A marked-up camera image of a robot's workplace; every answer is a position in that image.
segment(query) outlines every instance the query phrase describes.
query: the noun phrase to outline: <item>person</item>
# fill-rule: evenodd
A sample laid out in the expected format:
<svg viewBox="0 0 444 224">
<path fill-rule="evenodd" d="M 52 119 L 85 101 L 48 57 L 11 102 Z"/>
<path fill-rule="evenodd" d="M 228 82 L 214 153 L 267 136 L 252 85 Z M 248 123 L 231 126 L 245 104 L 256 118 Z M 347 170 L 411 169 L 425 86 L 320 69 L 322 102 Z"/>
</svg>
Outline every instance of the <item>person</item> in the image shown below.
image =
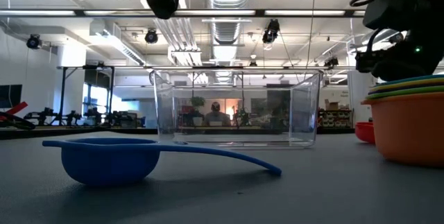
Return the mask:
<svg viewBox="0 0 444 224">
<path fill-rule="evenodd" d="M 211 112 L 205 115 L 204 125 L 210 126 L 211 122 L 221 122 L 222 126 L 231 126 L 230 117 L 221 112 L 221 105 L 217 102 L 211 104 Z"/>
</svg>

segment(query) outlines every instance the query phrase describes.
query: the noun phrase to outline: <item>ceiling light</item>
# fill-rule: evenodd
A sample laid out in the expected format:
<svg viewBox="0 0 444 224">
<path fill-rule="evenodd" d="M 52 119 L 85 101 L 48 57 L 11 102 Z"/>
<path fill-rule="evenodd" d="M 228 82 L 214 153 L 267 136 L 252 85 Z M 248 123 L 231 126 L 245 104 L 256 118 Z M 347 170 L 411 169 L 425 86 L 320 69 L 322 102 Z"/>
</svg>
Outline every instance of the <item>ceiling light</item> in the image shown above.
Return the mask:
<svg viewBox="0 0 444 224">
<path fill-rule="evenodd" d="M 244 69 L 284 69 L 285 67 L 244 67 Z"/>
<path fill-rule="evenodd" d="M 75 16 L 73 10 L 0 10 L 0 16 Z"/>
<path fill-rule="evenodd" d="M 344 10 L 266 10 L 268 16 L 338 16 L 344 15 Z"/>
<path fill-rule="evenodd" d="M 236 16 L 251 16 L 255 15 L 255 10 L 177 10 L 174 15 L 176 16 L 196 16 L 196 15 L 236 15 Z"/>
<path fill-rule="evenodd" d="M 152 10 L 85 10 L 83 11 L 87 16 L 124 16 L 124 17 L 141 17 L 154 16 Z"/>
<path fill-rule="evenodd" d="M 153 69 L 193 69 L 193 67 L 153 67 Z"/>
<path fill-rule="evenodd" d="M 251 23 L 251 19 L 202 19 L 203 23 Z"/>
<path fill-rule="evenodd" d="M 366 14 L 365 10 L 357 10 L 353 13 L 354 16 L 364 16 Z"/>
<path fill-rule="evenodd" d="M 134 67 L 134 66 L 116 66 L 115 69 L 143 69 L 144 67 Z"/>
</svg>

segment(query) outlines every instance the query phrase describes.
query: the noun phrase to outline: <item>transparent bin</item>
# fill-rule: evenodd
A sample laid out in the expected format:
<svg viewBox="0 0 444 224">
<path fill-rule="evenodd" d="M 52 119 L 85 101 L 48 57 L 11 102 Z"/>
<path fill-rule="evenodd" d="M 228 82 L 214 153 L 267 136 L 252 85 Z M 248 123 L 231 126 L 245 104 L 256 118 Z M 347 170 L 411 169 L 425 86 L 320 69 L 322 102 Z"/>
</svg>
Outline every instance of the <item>transparent bin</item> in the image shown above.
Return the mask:
<svg viewBox="0 0 444 224">
<path fill-rule="evenodd" d="M 322 73 L 194 67 L 156 70 L 150 79 L 159 139 L 241 148 L 315 142 Z"/>
</svg>

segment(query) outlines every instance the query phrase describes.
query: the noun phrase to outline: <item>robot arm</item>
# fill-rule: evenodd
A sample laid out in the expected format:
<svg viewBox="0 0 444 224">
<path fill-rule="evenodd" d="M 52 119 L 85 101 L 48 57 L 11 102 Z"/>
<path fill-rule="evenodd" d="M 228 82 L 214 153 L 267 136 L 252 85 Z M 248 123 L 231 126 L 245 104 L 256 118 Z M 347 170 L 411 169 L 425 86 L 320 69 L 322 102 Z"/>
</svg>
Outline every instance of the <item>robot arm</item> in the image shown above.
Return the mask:
<svg viewBox="0 0 444 224">
<path fill-rule="evenodd" d="M 367 5 L 363 23 L 375 30 L 367 51 L 357 53 L 358 71 L 385 81 L 433 74 L 444 56 L 442 0 L 352 0 L 350 5 Z M 386 28 L 408 33 L 388 50 L 373 51 L 373 40 Z"/>
</svg>

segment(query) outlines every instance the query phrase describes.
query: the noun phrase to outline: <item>blue plastic scoop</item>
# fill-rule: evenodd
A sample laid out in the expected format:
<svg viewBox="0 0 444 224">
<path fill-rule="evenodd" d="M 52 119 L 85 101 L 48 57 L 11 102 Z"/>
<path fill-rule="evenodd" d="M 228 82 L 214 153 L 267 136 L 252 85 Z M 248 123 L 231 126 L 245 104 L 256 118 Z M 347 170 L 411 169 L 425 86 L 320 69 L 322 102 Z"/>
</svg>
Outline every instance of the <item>blue plastic scoop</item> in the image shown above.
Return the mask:
<svg viewBox="0 0 444 224">
<path fill-rule="evenodd" d="M 62 148 L 62 163 L 68 175 L 78 182 L 92 186 L 122 185 L 143 180 L 155 168 L 160 151 L 222 155 L 263 166 L 275 175 L 282 173 L 278 167 L 254 157 L 179 141 L 89 138 L 43 141 L 42 144 Z"/>
</svg>

